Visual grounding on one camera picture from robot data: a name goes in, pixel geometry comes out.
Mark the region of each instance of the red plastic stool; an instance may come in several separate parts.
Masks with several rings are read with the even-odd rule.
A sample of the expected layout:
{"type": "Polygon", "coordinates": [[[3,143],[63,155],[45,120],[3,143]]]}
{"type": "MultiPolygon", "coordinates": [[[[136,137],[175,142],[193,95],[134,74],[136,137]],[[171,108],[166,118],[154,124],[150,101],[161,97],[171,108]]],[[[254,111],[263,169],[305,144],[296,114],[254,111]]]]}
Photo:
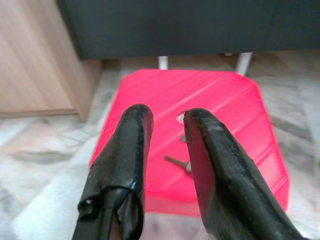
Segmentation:
{"type": "Polygon", "coordinates": [[[261,92],[252,80],[222,71],[142,69],[128,75],[120,84],[90,164],[112,136],[122,113],[138,103],[147,105],[154,118],[145,180],[147,212],[200,216],[192,177],[164,159],[169,155],[189,160],[181,116],[191,108],[211,111],[228,127],[287,209],[288,172],[261,92]]]}

